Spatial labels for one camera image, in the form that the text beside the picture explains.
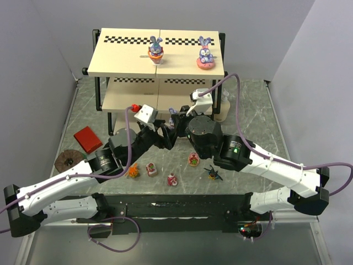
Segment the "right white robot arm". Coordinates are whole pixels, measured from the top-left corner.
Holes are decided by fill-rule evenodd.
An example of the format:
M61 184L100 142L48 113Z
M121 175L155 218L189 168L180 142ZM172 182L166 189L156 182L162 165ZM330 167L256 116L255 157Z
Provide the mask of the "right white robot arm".
M212 159L220 168L250 173L281 184L268 192L245 194L243 212L264 214L269 211L295 209L317 216L329 204L329 192L324 189L329 169L305 170L303 166L280 161L259 145L242 140L238 135L224 134L221 124L207 115L196 115L187 107L172 115L178 136L186 136L201 159Z

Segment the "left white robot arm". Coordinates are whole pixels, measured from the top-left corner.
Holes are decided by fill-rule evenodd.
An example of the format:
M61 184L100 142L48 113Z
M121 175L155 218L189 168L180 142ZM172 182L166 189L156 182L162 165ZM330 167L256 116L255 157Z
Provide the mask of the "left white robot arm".
M22 237L43 225L71 218L94 221L105 218L109 206L102 194L71 200L65 197L75 190L123 176L151 146L160 149L174 146L176 125L170 128L164 120L156 120L149 125L139 123L139 127L139 132L120 129L109 137L103 149L50 179L27 187L14 184L5 187L6 205L2 211L8 214L11 236Z

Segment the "purple bunny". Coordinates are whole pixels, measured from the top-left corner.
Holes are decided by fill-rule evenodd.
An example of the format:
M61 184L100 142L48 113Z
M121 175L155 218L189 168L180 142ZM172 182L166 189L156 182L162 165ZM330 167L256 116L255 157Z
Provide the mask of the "purple bunny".
M170 118L168 120L169 128L174 129L175 128L175 119L173 118L173 115L178 114L178 111L175 110L174 108L169 108L169 114L170 114Z
M211 70L216 65L213 54L211 54L209 49L211 38L204 38L203 36L200 36L199 43L201 45L201 49L199 51L199 57L196 60L196 64L198 68L202 70Z
M150 37L150 45L148 48L148 57L151 59L152 63L155 66L159 66L163 63L163 47L161 46L163 39L161 37L155 37L151 36Z

